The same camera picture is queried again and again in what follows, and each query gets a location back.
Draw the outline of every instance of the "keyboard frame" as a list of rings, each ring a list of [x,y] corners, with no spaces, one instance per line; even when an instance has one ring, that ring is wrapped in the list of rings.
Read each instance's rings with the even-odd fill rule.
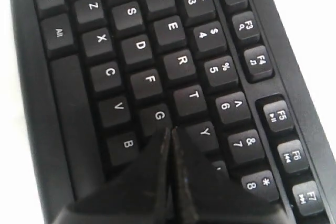
[[[26,122],[33,157],[35,175],[45,218],[51,223],[61,208],[74,201],[66,150],[62,140],[57,105],[49,76],[47,58],[39,30],[34,0],[11,0],[17,59],[22,88]],[[241,67],[244,91],[255,119],[266,156],[279,184],[281,179],[266,134],[257,114],[255,101],[283,92],[293,116],[296,130],[316,183],[319,187],[330,223],[336,222],[336,162],[328,140],[313,106],[308,89],[291,49],[273,0],[250,0],[261,35],[274,64],[275,77],[257,84],[249,84]],[[228,39],[230,49],[235,48]],[[279,189],[287,199],[283,188]]]

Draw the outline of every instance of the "space bar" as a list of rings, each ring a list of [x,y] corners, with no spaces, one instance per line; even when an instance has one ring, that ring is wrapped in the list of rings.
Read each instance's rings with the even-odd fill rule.
[[[53,61],[51,71],[70,176],[80,199],[104,183],[104,174],[78,56]]]

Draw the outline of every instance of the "keyboard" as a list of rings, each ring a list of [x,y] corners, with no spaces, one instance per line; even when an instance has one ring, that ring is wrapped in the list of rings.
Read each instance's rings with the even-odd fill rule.
[[[335,223],[335,160],[273,0],[12,6],[46,223],[173,126],[293,223]]]

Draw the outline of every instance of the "table surface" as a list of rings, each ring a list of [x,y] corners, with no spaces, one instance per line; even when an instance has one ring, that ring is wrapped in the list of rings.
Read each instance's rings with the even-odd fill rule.
[[[334,0],[275,0],[330,145],[334,141]],[[0,12],[0,205],[2,223],[42,224],[19,87],[9,0]]]

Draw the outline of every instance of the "white surface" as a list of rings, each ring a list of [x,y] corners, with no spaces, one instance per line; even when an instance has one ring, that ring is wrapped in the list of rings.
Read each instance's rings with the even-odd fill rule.
[[[334,153],[335,0],[275,0]],[[9,0],[0,11],[0,223],[43,224],[12,34]]]

